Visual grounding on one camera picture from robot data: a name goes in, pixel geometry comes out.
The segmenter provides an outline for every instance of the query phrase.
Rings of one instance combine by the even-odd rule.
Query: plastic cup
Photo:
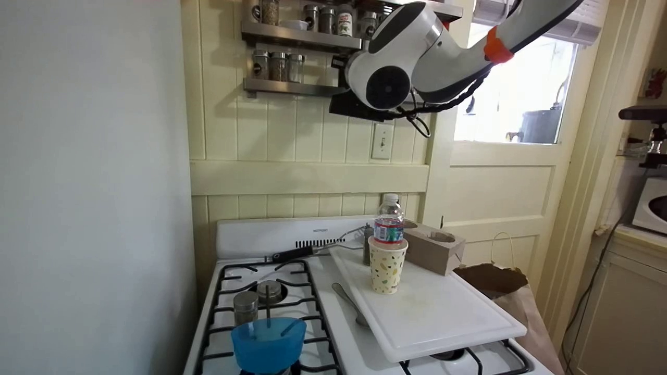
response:
[[[377,293],[394,293],[401,282],[405,253],[408,242],[381,244],[369,238],[372,247],[372,290]]]

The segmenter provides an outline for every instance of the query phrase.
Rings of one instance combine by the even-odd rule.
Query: blue cup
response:
[[[235,362],[249,373],[280,373],[298,361],[304,336],[307,322],[287,316],[238,325],[232,331]]]

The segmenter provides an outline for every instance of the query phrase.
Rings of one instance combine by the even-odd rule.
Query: cutting board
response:
[[[525,336],[519,320],[458,274],[443,276],[405,263],[397,293],[377,293],[360,252],[332,247],[332,256],[377,343],[394,362]]]

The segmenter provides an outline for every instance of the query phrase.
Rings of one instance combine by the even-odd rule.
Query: gas stove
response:
[[[307,322],[303,356],[286,373],[325,375],[478,375],[551,370],[513,340],[460,348],[448,354],[393,362],[376,336],[356,322],[355,311],[339,300],[332,282],[343,274],[325,252],[304,261],[266,263],[270,253],[297,244],[333,244],[351,252],[362,244],[355,229],[373,217],[337,218],[259,218],[219,223],[216,269],[211,279],[197,338],[188,356],[188,375],[241,373],[232,348],[234,295],[263,280],[277,280],[286,293],[272,316],[298,316]]]
[[[280,300],[270,305],[272,316],[297,316],[307,322],[303,354],[283,373],[343,373],[310,269],[303,261],[216,266],[211,282],[212,293],[206,298],[206,311],[203,313],[206,320],[194,357],[194,373],[245,373],[235,364],[232,348],[232,329],[235,326],[234,298],[241,292],[255,292],[266,280],[281,284]]]

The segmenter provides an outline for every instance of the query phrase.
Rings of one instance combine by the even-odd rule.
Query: metal shelf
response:
[[[255,77],[245,78],[245,89],[251,93],[270,91],[270,93],[325,95],[325,98],[339,93],[339,91],[347,91],[347,89],[333,88],[333,84],[307,84],[307,83],[297,83],[297,81],[266,81],[266,78],[255,78]]]
[[[280,25],[263,25],[251,19],[241,21],[241,36],[252,46],[256,41],[304,46],[313,49],[360,49],[360,38],[335,36],[335,33],[315,33],[304,28],[289,28]]]
[[[408,2],[416,2],[416,0],[383,0],[383,4],[389,4],[389,6],[402,6]],[[452,23],[463,16],[463,7],[456,4],[450,4],[448,0],[446,2],[425,0],[425,4],[434,7],[441,21]]]

